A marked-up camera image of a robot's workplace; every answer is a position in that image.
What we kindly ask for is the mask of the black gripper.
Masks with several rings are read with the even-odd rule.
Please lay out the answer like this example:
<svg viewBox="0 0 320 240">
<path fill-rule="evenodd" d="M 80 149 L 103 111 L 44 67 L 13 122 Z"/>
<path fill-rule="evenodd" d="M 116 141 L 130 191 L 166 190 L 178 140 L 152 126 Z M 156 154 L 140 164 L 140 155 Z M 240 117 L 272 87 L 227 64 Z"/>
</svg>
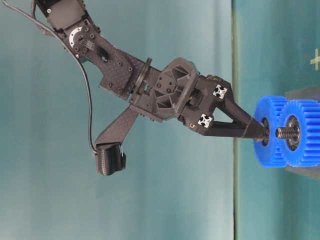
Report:
<svg viewBox="0 0 320 240">
<path fill-rule="evenodd" d="M 240 108 L 233 99 L 229 82 L 217 76 L 201 75 L 194 64 L 182 57 L 162 71 L 141 65 L 131 76 L 129 119 L 138 115 L 162 122 L 176 118 L 189 129 L 211 137 L 261 139 L 265 128 Z M 233 122 L 214 120 L 220 109 Z"/>
</svg>

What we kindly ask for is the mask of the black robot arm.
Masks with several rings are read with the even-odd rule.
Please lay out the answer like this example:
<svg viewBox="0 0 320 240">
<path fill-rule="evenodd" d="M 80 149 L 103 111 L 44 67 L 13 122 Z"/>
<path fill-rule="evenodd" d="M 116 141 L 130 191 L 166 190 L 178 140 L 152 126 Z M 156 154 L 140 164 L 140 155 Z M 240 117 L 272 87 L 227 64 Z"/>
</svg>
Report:
<svg viewBox="0 0 320 240">
<path fill-rule="evenodd" d="M 203 76 L 195 65 L 178 57 L 163 70 L 150 61 L 114 47 L 94 24 L 81 0 L 35 0 L 54 34 L 81 61 L 102 73 L 99 86 L 130 105 L 97 138 L 97 143 L 123 141 L 138 115 L 161 122 L 178 119 L 203 136 L 261 139 L 266 128 L 241 109 L 229 82 Z"/>
</svg>

